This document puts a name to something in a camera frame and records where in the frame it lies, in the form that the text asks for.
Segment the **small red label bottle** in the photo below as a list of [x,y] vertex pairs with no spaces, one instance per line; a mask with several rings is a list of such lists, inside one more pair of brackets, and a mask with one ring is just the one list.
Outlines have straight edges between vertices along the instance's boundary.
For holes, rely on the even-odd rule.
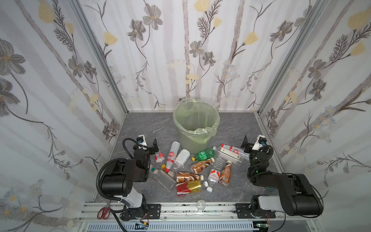
[[155,162],[156,162],[156,163],[162,163],[162,162],[164,162],[164,161],[165,161],[165,156],[164,156],[163,153],[157,153],[157,154],[155,155]]

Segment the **beige rectangular bottle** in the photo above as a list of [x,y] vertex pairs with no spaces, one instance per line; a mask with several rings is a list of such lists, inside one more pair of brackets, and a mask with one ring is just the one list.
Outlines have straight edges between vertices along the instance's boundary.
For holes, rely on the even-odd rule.
[[213,150],[218,157],[223,158],[225,161],[230,160],[232,164],[235,164],[236,166],[240,166],[243,163],[243,156],[239,155],[238,153],[234,153],[229,149],[223,147],[213,147]]

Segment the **white bottle red cap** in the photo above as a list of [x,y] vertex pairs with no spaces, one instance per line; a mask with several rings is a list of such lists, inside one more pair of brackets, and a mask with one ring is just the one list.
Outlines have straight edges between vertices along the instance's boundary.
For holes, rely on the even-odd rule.
[[241,149],[241,148],[237,148],[237,147],[233,147],[233,146],[229,146],[229,145],[225,145],[225,144],[222,144],[221,147],[222,148],[225,148],[226,150],[232,151],[232,152],[234,152],[236,154],[239,154],[244,159],[248,159],[249,158],[249,154],[246,153],[246,152],[244,152],[244,150]]

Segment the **orange brown drink bottle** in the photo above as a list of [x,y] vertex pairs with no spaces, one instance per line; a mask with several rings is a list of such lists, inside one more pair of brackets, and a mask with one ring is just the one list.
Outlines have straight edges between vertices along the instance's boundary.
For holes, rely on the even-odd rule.
[[224,186],[228,186],[230,184],[231,179],[231,167],[232,167],[232,161],[227,160],[226,164],[221,172],[220,178],[218,183]]

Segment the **clear water bottle red label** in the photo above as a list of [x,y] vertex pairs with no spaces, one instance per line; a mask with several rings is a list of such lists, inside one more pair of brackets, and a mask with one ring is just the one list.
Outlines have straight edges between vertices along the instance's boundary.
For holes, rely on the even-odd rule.
[[224,167],[225,162],[226,160],[224,157],[218,156],[213,163],[213,167],[208,176],[208,187],[206,188],[209,193],[213,192],[213,186],[219,182],[221,171]]

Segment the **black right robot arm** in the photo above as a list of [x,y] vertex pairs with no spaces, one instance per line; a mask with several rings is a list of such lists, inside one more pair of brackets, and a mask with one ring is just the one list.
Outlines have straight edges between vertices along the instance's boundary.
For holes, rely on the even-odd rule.
[[241,148],[248,154],[250,165],[247,178],[258,187],[272,188],[277,195],[254,195],[249,206],[250,214],[260,218],[269,212],[283,212],[289,216],[316,218],[324,211],[324,202],[304,174],[275,173],[268,171],[274,149],[267,139],[259,135],[255,143],[244,137]]

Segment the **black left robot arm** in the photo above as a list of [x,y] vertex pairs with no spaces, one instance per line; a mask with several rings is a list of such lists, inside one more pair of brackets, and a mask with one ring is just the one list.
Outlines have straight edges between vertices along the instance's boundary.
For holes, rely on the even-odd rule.
[[122,146],[129,158],[115,158],[103,165],[96,178],[97,192],[109,203],[123,204],[120,210],[106,207],[117,221],[150,219],[160,206],[148,206],[146,197],[133,187],[133,183],[145,183],[148,180],[150,156],[159,152],[157,140],[154,139],[152,146],[147,146],[143,136],[125,138]]

